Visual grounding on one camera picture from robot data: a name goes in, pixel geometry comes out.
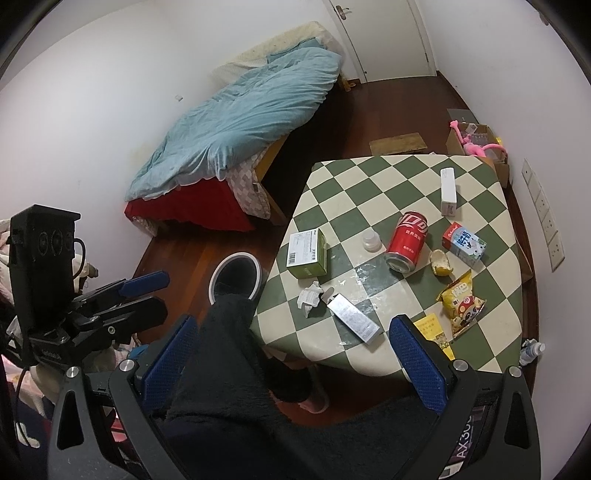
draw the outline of light blue blanket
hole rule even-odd
[[[140,169],[126,201],[152,199],[177,185],[225,178],[225,171],[305,124],[340,71],[340,56],[294,50],[245,73],[185,113]]]

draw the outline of snack bag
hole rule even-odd
[[[437,297],[443,302],[443,309],[452,321],[452,334],[457,338],[476,323],[486,300],[472,294],[472,270],[468,270],[456,281],[452,282]]]
[[[453,355],[452,347],[450,347],[445,333],[443,333],[441,323],[437,320],[437,315],[430,313],[425,318],[414,322],[414,326],[419,329],[427,340],[431,340],[438,344],[439,348],[443,350],[443,353],[445,353],[450,360],[456,359]]]

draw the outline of banana peel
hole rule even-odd
[[[446,277],[453,272],[447,254],[443,250],[433,250],[429,255],[431,269],[438,277]]]

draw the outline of yellow snack bag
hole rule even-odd
[[[456,281],[449,284],[437,297],[443,302],[443,309],[452,321],[454,338],[461,335],[474,323],[486,304],[472,294],[472,270],[468,270]]]

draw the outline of white door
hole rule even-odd
[[[433,74],[407,0],[330,1],[368,82]]]

